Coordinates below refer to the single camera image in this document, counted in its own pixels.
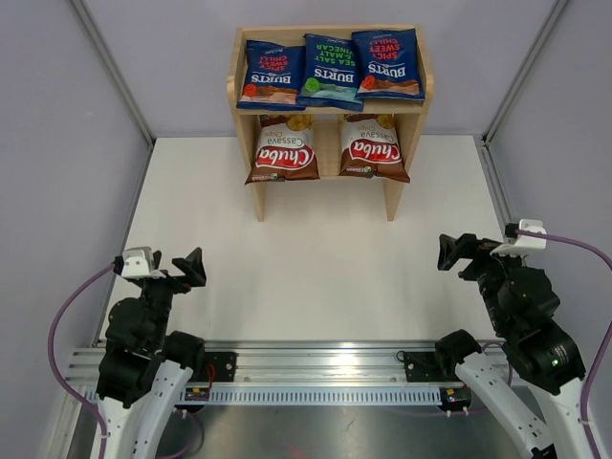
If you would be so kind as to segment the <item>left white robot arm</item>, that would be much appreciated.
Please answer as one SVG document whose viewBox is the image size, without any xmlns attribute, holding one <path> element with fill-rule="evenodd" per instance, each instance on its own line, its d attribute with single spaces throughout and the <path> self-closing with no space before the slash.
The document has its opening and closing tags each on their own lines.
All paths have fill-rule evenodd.
<svg viewBox="0 0 612 459">
<path fill-rule="evenodd" d="M 206 371 L 205 343 L 168 332 L 173 299 L 206 285 L 201 248 L 173 259 L 179 274 L 161 269 L 149 247 L 124 251 L 112 271 L 139 294 L 116 302 L 108 315 L 98 367 L 98 458 L 153 458 L 180 392 Z"/>
</svg>

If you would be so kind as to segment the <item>blue Burts sea salt bag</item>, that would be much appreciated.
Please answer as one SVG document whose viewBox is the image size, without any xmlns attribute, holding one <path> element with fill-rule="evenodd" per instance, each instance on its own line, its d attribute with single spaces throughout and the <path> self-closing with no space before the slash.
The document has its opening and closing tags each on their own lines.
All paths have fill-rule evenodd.
<svg viewBox="0 0 612 459">
<path fill-rule="evenodd" d="M 297 102 L 304 106 L 334 107 L 361 112 L 357 97 L 359 69 L 353 42 L 306 33 L 305 67 Z"/>
</svg>

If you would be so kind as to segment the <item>blue Burts spicy chilli bag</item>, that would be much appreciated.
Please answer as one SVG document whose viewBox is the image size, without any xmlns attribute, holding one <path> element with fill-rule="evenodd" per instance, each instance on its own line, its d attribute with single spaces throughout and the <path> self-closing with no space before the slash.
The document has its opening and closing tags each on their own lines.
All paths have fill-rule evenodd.
<svg viewBox="0 0 612 459">
<path fill-rule="evenodd" d="M 357 98 L 425 99 L 414 29 L 357 31 L 351 39 L 359 63 Z"/>
</svg>

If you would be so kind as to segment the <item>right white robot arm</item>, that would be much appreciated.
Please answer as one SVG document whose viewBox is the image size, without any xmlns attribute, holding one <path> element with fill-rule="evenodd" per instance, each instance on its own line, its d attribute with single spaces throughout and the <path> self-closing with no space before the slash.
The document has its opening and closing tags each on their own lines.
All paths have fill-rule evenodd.
<svg viewBox="0 0 612 459">
<path fill-rule="evenodd" d="M 435 342 L 435 370 L 471 388 L 522 457 L 601 458 L 603 448 L 588 415 L 588 400 L 611 336 L 604 336 L 592 365 L 586 367 L 578 345 L 554 320 L 560 299 L 550 279 L 522 258 L 555 241 L 590 251 L 605 264 L 611 259 L 590 244 L 547 234 L 541 225 L 523 229 L 510 224 L 506 234 L 511 244 L 472 233 L 458 238 L 442 234 L 437 268 L 446 272 L 458 260 L 469 260 L 459 276 L 477 283 L 508 364 L 529 387 L 544 416 L 537 418 L 507 383 L 494 381 L 482 346 L 465 330 Z"/>
</svg>

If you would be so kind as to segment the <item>Chuba cassava chips bag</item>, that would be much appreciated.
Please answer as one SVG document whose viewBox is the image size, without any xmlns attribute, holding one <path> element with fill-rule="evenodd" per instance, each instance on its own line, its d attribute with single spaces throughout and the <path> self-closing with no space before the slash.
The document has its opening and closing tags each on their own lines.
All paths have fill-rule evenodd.
<svg viewBox="0 0 612 459">
<path fill-rule="evenodd" d="M 246 185 L 319 179 L 311 115 L 261 116 L 260 122 Z"/>
<path fill-rule="evenodd" d="M 410 181 L 392 115 L 343 115 L 339 126 L 339 176 Z"/>
</svg>

